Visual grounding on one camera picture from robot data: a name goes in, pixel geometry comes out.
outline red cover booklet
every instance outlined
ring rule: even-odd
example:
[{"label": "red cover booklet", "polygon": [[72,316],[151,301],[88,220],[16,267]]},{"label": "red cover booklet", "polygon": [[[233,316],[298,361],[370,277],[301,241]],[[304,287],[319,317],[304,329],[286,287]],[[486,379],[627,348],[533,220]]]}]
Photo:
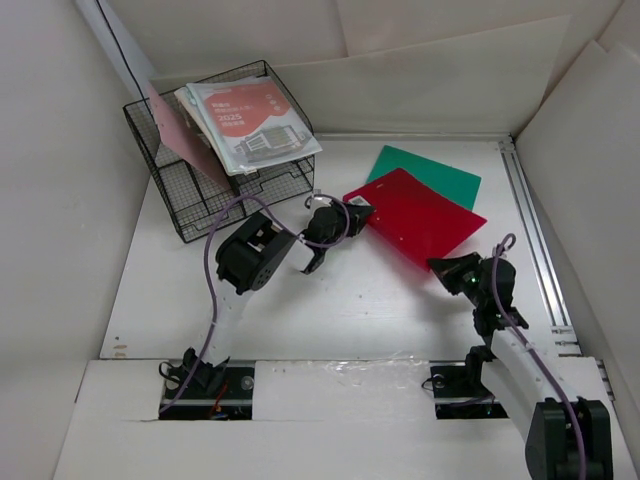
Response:
[{"label": "red cover booklet", "polygon": [[445,257],[487,222],[401,168],[346,194],[343,200],[374,206],[367,224],[425,270],[429,270],[428,258]]}]

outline white wall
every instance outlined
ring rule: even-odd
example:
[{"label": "white wall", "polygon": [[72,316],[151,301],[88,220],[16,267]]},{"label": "white wall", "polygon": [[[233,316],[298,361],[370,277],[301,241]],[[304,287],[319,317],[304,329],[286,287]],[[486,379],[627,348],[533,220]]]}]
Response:
[{"label": "white wall", "polygon": [[0,465],[51,477],[147,171],[124,86],[70,0],[0,15]]}]

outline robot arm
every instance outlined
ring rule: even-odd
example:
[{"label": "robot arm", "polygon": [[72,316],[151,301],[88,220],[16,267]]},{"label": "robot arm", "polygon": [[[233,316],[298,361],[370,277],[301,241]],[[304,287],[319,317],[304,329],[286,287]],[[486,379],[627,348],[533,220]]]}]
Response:
[{"label": "robot arm", "polygon": [[267,284],[285,257],[303,273],[313,273],[323,263],[328,250],[317,245],[335,243],[347,227],[346,237],[356,236],[373,211],[370,206],[322,204],[314,210],[313,218],[301,233],[313,246],[298,241],[262,213],[254,213],[216,252],[218,268],[213,282],[218,315],[202,358],[198,359],[196,352],[201,352],[206,344],[210,325],[184,353],[182,364],[170,368],[165,377],[182,385],[195,365],[188,390],[205,398],[215,397],[225,380],[233,335],[253,292]]},{"label": "robot arm", "polygon": [[[585,478],[612,479],[609,412],[599,400],[585,400],[568,385],[553,369],[546,352],[528,342],[523,344],[516,329],[527,329],[528,325],[511,305],[515,268],[505,259],[497,262],[496,294],[511,322],[505,321],[493,295],[492,259],[473,253],[428,260],[449,293],[463,293],[475,306],[474,326],[484,345],[471,349],[461,367],[464,375],[470,383],[480,383],[489,390],[514,422],[525,441],[527,468],[533,480],[580,478],[577,437],[584,445]],[[577,431],[572,417],[579,424]]]}]

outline screw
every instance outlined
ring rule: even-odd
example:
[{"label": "screw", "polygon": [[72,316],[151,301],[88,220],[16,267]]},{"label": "screw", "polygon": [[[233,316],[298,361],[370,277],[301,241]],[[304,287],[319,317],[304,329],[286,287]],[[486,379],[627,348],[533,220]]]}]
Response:
[{"label": "screw", "polygon": [[243,390],[253,390],[253,377],[242,377],[242,380],[240,380],[240,387]]},{"label": "screw", "polygon": [[436,373],[433,376],[431,383],[435,388],[444,388],[444,381],[445,381],[444,375]]}]

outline white table surface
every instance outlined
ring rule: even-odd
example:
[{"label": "white table surface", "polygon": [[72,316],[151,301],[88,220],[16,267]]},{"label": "white table surface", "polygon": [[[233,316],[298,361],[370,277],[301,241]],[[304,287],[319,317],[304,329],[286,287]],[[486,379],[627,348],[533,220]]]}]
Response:
[{"label": "white table surface", "polygon": [[[615,478],[637,480],[595,361],[556,366],[612,413]],[[436,419],[426,362],[258,362],[237,422],[158,421],[157,367],[90,363],[55,480],[529,478],[510,420]]]},{"label": "white table surface", "polygon": [[[361,186],[381,148],[393,145],[482,177],[474,211],[487,224],[454,254],[489,255],[508,232],[519,242],[515,304],[539,347],[553,345],[523,225],[496,142],[322,139],[315,187],[341,197]],[[308,221],[304,197],[273,211],[292,228]],[[235,227],[216,235],[212,248]],[[203,267],[204,239],[185,245],[153,182],[149,184],[115,300],[101,358],[181,358],[210,321]],[[451,297],[427,274],[372,231],[332,249],[322,267],[305,276],[282,266],[245,311],[235,359],[462,359],[475,333],[468,300]]]}]

